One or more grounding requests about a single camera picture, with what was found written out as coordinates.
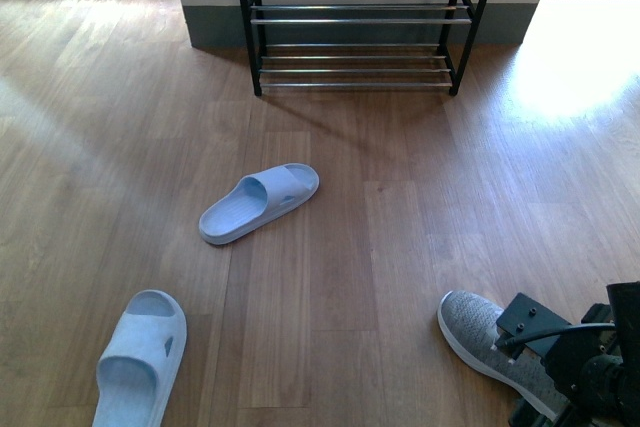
light blue slipper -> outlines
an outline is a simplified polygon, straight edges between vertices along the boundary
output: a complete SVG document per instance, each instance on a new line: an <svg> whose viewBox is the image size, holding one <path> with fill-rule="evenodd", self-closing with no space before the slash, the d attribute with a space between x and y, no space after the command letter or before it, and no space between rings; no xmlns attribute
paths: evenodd
<svg viewBox="0 0 640 427"><path fill-rule="evenodd" d="M243 177L200 217L200 235L223 245L291 212L318 190L320 179L305 164L285 164Z"/></svg>
<svg viewBox="0 0 640 427"><path fill-rule="evenodd" d="M136 294L98 362L93 427L159 427L186 340L184 313L171 296Z"/></svg>

shoe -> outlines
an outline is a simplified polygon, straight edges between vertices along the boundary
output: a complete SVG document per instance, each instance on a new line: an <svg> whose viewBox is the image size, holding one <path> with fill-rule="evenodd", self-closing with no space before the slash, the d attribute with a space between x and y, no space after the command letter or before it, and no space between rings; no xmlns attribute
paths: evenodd
<svg viewBox="0 0 640 427"><path fill-rule="evenodd" d="M137 293L98 362L93 427L160 427L186 340L187 321L173 297Z"/></svg>
<svg viewBox="0 0 640 427"><path fill-rule="evenodd" d="M284 164L243 177L200 217L200 235L213 245L239 239L291 212L318 190L320 178L305 164Z"/></svg>
<svg viewBox="0 0 640 427"><path fill-rule="evenodd" d="M554 420L568 400L560 394L539 359L522 354L514 362L494 343L503 309L464 291L449 292L438 307L438 324L453 351L472 369L503 382L539 413Z"/></svg>

metal shoe rack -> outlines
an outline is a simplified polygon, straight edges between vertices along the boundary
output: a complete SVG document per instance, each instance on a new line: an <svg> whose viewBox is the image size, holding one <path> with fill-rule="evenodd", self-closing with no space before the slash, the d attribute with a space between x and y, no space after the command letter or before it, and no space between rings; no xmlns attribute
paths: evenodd
<svg viewBox="0 0 640 427"><path fill-rule="evenodd" d="M449 88L456 95L487 0L240 0L253 88ZM449 50L453 26L466 26L459 57ZM322 27L352 29L356 41L289 41ZM433 33L437 42L385 41L400 28ZM359 32L376 32L375 42ZM267 39L285 39L268 43Z"/></svg>

cable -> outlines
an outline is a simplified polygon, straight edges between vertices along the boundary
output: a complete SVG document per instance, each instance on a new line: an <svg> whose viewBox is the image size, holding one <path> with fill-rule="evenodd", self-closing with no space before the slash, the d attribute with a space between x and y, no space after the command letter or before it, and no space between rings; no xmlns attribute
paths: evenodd
<svg viewBox="0 0 640 427"><path fill-rule="evenodd" d="M593 324L578 324L578 325L565 325L563 327L556 327L553 329L544 329L527 335L519 335L517 337L511 337L509 339L498 339L496 341L496 347L501 349L503 347L512 348L520 345L533 342L534 340L546 339L547 337L553 337L556 335L573 334L576 332L586 332L590 330L596 331L612 331L616 330L615 324L611 323L593 323Z"/></svg>

sneaker sole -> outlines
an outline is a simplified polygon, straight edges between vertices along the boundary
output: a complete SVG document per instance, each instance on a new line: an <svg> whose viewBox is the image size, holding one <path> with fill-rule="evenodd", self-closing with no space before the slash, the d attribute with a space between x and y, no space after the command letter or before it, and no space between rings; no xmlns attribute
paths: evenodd
<svg viewBox="0 0 640 427"><path fill-rule="evenodd" d="M556 413L553 412L549 407L547 407L538 397L536 397L529 390L521 386L520 384L514 382L513 380L505 377L500 372L493 370L491 367L488 367L486 364L480 362L476 359L473 354L471 354L467 349L465 349L460 342L457 341L455 336L451 333L449 328L444 322L442 318L442 304L444 301L451 295L451 292L447 293L440 301L440 305L438 306L438 324L440 326L440 330L444 335L445 340L449 344L449 346L453 349L453 351L462 359L462 361L471 367L473 370L480 372L488 377L499 380L500 382L507 384L509 387L515 389L524 399L531 404L531 406L536 409L539 413L547 417L548 419L555 419Z"/></svg>

